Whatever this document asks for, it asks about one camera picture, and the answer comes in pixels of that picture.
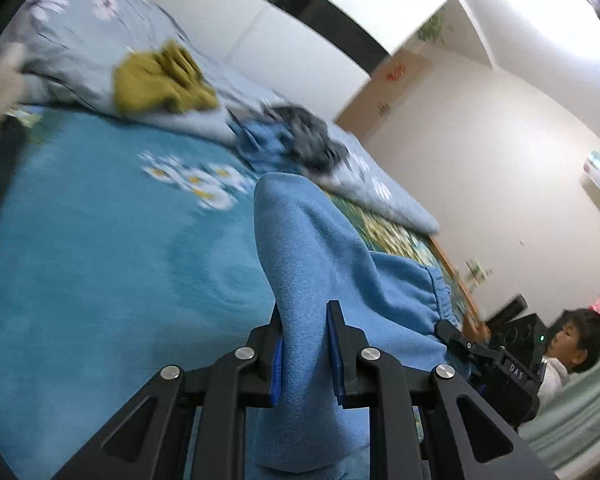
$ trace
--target person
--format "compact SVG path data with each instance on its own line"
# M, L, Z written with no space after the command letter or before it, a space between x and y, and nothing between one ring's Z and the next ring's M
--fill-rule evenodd
M491 338L487 325L469 312L464 314L462 334L471 342L485 343ZM566 386L571 373L586 372L600 360L600 314L588 308L572 310L542 360L546 371L538 390L541 407Z

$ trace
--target yellow garment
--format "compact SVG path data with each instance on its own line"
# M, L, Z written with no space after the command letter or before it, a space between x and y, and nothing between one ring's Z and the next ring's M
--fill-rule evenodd
M128 56L113 71L114 102L123 114L160 105L181 114L218 106L216 91L205 83L189 52L169 40L160 52Z

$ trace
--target cardboard box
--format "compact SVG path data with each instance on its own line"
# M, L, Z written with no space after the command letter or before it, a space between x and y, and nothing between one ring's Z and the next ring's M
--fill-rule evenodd
M364 139L380 125L429 66L429 59L410 50L399 50L375 70L371 80L340 113L336 124L360 140Z

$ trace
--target metal bolt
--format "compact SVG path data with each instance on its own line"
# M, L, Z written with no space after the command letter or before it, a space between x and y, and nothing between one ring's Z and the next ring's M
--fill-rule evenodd
M179 375L180 369L175 365L165 366L162 370L160 370L160 377L166 379L167 381L176 379Z
M380 358L380 351L377 348L365 348L362 352L362 357L367 361L375 361Z
M238 348L235 351L235 356L238 359L241 359L242 361L246 361L247 359L251 359L254 355L256 355L256 352L253 348L250 348L248 346L241 346L240 348Z
M456 371L451 365L436 366L436 375L441 379L450 379L456 374Z

